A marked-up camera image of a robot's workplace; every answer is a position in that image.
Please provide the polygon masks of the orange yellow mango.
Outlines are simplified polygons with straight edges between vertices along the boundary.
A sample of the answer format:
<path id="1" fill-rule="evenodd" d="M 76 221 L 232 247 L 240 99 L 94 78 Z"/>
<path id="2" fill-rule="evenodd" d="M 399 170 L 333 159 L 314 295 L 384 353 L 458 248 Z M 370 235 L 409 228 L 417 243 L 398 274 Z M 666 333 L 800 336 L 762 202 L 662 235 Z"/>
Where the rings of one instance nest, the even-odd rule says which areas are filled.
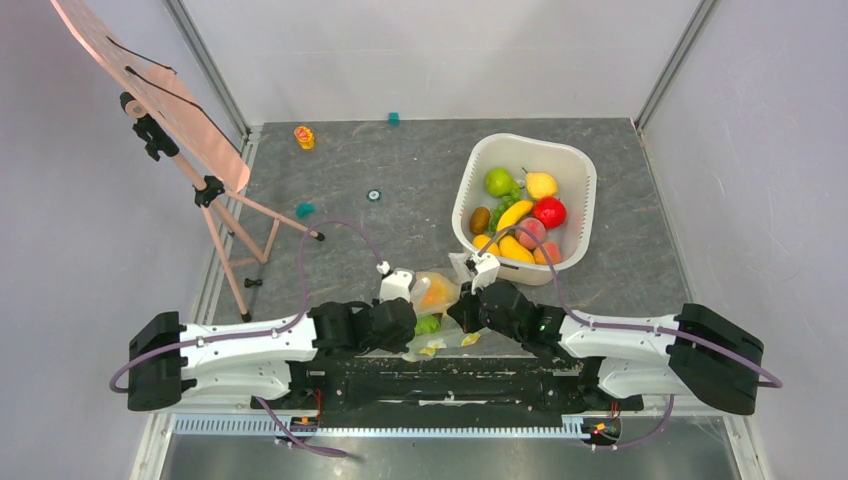
<path id="1" fill-rule="evenodd" d="M 421 272 L 419 280 L 426 286 L 415 304 L 419 315 L 443 313 L 459 298 L 460 287 L 441 273 Z"/>

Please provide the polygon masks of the clear plastic bag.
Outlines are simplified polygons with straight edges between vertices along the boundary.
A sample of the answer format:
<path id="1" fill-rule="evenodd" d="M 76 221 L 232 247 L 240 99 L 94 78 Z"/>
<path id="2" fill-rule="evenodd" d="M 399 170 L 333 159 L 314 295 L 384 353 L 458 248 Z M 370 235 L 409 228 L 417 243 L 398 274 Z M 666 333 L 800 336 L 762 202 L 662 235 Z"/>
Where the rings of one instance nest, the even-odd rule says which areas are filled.
<path id="1" fill-rule="evenodd" d="M 430 360 L 438 354 L 458 350 L 467 354 L 482 337 L 482 332 L 467 333 L 448 314 L 448 308 L 459 300 L 460 287 L 440 271 L 415 273 L 411 291 L 416 326 L 407 352 L 407 362 Z"/>

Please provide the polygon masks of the white plastic basket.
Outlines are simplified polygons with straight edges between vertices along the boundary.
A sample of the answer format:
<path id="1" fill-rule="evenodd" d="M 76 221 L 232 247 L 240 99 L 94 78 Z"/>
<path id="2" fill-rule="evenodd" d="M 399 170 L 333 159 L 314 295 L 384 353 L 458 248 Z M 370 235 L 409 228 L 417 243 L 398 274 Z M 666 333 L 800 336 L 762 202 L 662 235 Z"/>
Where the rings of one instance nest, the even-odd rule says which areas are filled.
<path id="1" fill-rule="evenodd" d="M 591 238 L 597 192 L 595 165 L 575 147 L 510 133 L 489 135 L 471 150 L 451 213 L 453 234 L 462 248 L 474 250 L 469 230 L 473 211 L 498 204 L 484 186 L 488 171 L 497 167 L 505 168 L 518 183 L 523 182 L 526 170 L 552 175 L 558 184 L 557 197 L 567 210 L 564 224 L 549 235 L 562 254 L 562 261 L 554 268 L 560 272 L 577 264 Z"/>

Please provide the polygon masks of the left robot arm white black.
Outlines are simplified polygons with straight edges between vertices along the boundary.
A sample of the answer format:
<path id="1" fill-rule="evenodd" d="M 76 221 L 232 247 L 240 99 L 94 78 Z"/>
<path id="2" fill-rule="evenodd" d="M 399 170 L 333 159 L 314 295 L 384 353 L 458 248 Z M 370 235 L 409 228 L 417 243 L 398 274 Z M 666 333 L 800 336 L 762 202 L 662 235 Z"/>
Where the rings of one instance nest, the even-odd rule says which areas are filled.
<path id="1" fill-rule="evenodd" d="M 306 405 L 313 379 L 295 365 L 407 352 L 417 316 L 410 302 L 326 302 L 301 316 L 238 325 L 186 325 L 175 311 L 150 320 L 129 342 L 128 362 L 110 382 L 134 412 L 206 398 L 281 399 Z"/>

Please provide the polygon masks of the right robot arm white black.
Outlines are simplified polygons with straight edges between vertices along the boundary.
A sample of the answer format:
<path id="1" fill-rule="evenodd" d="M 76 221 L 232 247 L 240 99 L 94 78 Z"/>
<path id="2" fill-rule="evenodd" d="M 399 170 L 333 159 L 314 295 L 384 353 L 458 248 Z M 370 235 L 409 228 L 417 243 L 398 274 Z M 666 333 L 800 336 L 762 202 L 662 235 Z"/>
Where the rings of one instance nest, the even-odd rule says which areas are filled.
<path id="1" fill-rule="evenodd" d="M 760 389 L 763 343 L 710 308 L 686 303 L 677 314 L 632 318 L 536 304 L 512 283 L 465 284 L 447 313 L 466 333 L 489 329 L 541 359 L 580 360 L 580 400 L 691 395 L 726 413 L 751 415 Z"/>

